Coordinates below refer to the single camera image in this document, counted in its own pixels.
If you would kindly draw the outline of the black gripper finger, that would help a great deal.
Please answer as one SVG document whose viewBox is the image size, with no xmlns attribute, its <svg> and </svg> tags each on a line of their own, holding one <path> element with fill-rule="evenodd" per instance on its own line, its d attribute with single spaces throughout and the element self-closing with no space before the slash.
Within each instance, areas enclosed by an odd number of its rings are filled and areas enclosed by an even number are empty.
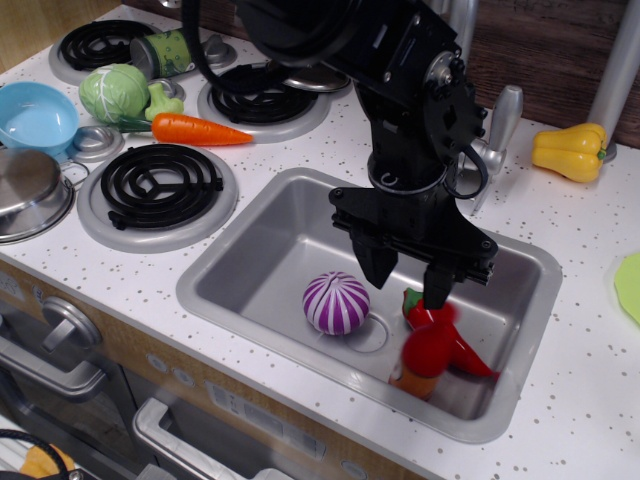
<svg viewBox="0 0 640 480">
<path fill-rule="evenodd" d="M 423 306 L 427 310 L 441 309 L 456 281 L 455 269 L 446 263 L 427 265 L 423 278 Z"/>
<path fill-rule="evenodd" d="M 381 289 L 397 264 L 398 253 L 379 237 L 358 231 L 352 231 L 350 237 L 353 252 L 366 280 Z"/>
</svg>

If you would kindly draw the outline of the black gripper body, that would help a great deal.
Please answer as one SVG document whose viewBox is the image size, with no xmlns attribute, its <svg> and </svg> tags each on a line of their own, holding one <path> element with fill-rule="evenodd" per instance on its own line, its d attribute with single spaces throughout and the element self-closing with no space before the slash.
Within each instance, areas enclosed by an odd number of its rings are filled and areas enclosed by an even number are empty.
<svg viewBox="0 0 640 480">
<path fill-rule="evenodd" d="M 496 241 L 468 221 L 442 189 L 399 196 L 374 188 L 337 187 L 328 199 L 335 208 L 333 225 L 350 240 L 352 231 L 379 237 L 398 256 L 424 263 L 425 270 L 431 263 L 452 265 L 455 283 L 485 285 L 493 275 Z"/>
</svg>

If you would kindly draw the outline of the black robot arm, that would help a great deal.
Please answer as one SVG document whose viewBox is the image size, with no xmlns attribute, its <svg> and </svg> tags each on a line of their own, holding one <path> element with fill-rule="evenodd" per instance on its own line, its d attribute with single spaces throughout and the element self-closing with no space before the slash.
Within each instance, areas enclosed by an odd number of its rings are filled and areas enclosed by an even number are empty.
<svg viewBox="0 0 640 480">
<path fill-rule="evenodd" d="M 423 303 L 439 309 L 453 286 L 486 283 L 497 244 L 457 208 L 458 162 L 486 172 L 473 142 L 486 111 L 475 101 L 455 31 L 421 1 L 240 1 L 251 42 L 275 61 L 260 79 L 214 74 L 199 39 L 200 5 L 182 5 L 192 58 L 215 88 L 252 94 L 323 64 L 349 77 L 371 126 L 366 188 L 336 188 L 335 227 L 349 233 L 366 279 L 385 284 L 400 255 L 423 261 Z"/>
</svg>

